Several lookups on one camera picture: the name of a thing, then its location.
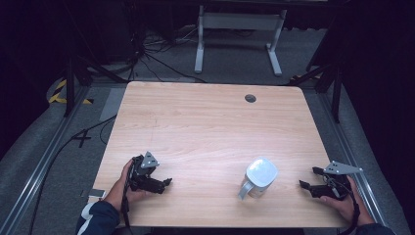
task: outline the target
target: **metal rod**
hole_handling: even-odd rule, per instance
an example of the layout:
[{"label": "metal rod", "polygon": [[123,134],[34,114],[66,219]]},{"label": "metal rod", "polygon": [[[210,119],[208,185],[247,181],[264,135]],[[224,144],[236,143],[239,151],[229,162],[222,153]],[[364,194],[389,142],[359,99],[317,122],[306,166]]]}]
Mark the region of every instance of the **metal rod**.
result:
[{"label": "metal rod", "polygon": [[[327,97],[326,94],[318,94],[318,97],[324,108],[325,114],[330,120],[331,126],[336,133],[339,143],[342,146],[343,153],[346,157],[345,164],[359,166],[357,160],[354,157],[353,151],[351,150],[348,144],[348,141],[342,129],[342,126],[340,124],[337,124],[335,120],[333,119],[329,98]],[[373,194],[372,189],[369,183],[367,182],[367,179],[364,173],[355,174],[354,177],[355,177],[355,181],[357,184],[357,188],[359,189],[360,195],[362,196],[363,202],[365,203],[366,208],[372,215],[373,219],[375,219],[376,222],[379,222],[385,226],[388,226],[379,208],[378,202],[376,201],[375,195]]]},{"label": "metal rod", "polygon": [[62,138],[68,130],[70,122],[72,121],[77,110],[85,99],[86,94],[88,93],[88,89],[89,88],[86,86],[79,87],[73,110],[67,117],[62,119],[55,135],[52,137],[52,140],[46,148],[45,153],[37,164],[36,169],[27,180],[21,195],[19,196],[18,200],[4,221],[2,227],[0,228],[0,235],[14,234],[33,197],[36,195],[40,184],[44,180],[46,170],[51,163],[56,151],[59,149],[60,144],[62,143]]}]

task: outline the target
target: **gray carpet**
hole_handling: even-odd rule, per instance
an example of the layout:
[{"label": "gray carpet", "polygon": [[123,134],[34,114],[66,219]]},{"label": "gray carpet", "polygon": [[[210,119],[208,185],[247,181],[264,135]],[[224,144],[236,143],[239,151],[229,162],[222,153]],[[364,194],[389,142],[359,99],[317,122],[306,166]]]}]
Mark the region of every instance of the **gray carpet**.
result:
[{"label": "gray carpet", "polygon": [[[277,55],[283,71],[281,77],[273,75],[264,45],[271,35],[267,32],[255,32],[250,36],[241,36],[229,31],[214,31],[207,34],[204,69],[194,74],[197,44],[189,41],[166,52],[151,54],[169,66],[185,74],[196,76],[208,83],[278,85],[289,81],[293,75],[304,74],[305,67],[313,55],[324,30],[283,31],[277,46]],[[153,59],[142,58],[134,69],[135,80],[193,82]],[[112,65],[109,69],[122,65]],[[128,78],[129,71],[120,74]],[[308,81],[300,87],[310,107],[320,136],[331,160],[342,162],[345,154],[342,145],[331,125],[321,102],[321,96],[310,87]],[[55,89],[51,86],[48,98]],[[68,128],[59,141],[66,143],[73,134],[110,118],[119,107],[125,85],[115,84],[105,77],[96,77],[88,88],[85,98],[93,99],[92,105],[80,105],[75,109],[73,119],[67,120]],[[21,136],[8,154],[0,162],[0,221],[6,221],[9,212],[18,200],[24,186],[37,163],[48,150],[57,128],[65,121],[65,104],[53,103],[50,108]],[[385,217],[387,226],[396,234],[410,234],[400,204],[387,180],[377,166],[376,159],[365,138],[359,120],[346,95],[342,93],[340,106],[340,127],[359,166],[364,168],[365,176]],[[81,197],[95,180],[106,142],[111,134],[113,123],[100,125],[88,131],[90,140],[82,148],[80,141],[70,141],[57,156],[50,173],[47,175],[42,197],[36,214],[32,234],[73,234],[77,218],[87,202]],[[27,234],[34,211],[36,197],[33,197],[23,216],[18,218],[14,234]],[[144,234],[148,228],[134,228],[134,234]],[[304,228],[307,235],[336,234],[336,229]]]}]

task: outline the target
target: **white stand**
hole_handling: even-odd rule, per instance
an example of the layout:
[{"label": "white stand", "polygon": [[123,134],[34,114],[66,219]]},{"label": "white stand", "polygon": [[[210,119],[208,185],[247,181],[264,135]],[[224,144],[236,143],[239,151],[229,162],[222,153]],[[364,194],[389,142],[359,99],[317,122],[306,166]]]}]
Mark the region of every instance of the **white stand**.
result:
[{"label": "white stand", "polygon": [[200,6],[198,25],[199,42],[196,53],[195,73],[202,72],[204,63],[204,28],[233,28],[273,30],[274,38],[271,43],[266,44],[266,48],[274,74],[276,76],[282,75],[275,48],[281,34],[286,13],[286,10],[281,11],[280,15],[205,13],[204,6]]}]

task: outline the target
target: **wooden table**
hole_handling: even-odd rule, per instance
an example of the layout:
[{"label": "wooden table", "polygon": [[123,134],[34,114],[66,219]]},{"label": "wooden table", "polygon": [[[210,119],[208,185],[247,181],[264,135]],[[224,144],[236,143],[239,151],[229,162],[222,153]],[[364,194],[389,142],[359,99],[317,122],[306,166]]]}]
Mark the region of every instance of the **wooden table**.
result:
[{"label": "wooden table", "polygon": [[[299,88],[130,82],[94,188],[108,192],[125,163],[147,151],[161,163],[152,176],[173,180],[162,195],[130,205],[132,225],[346,226],[299,186],[322,184],[311,168],[329,163]],[[261,198],[241,201],[245,170],[259,156],[279,175]]]}]

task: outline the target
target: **metal bracket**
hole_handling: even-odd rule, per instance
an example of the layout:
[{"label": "metal bracket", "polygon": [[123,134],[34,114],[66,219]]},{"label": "metal bracket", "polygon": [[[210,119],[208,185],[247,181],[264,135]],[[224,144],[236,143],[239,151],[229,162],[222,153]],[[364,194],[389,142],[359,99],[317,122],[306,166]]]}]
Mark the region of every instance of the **metal bracket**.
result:
[{"label": "metal bracket", "polygon": [[326,168],[323,170],[325,173],[331,174],[352,174],[352,173],[361,173],[363,172],[362,168],[354,167],[348,164],[341,164],[335,161],[332,161]]},{"label": "metal bracket", "polygon": [[159,162],[156,160],[156,158],[147,151],[146,156],[143,159],[143,162],[141,163],[141,168],[150,168],[159,166]]}]

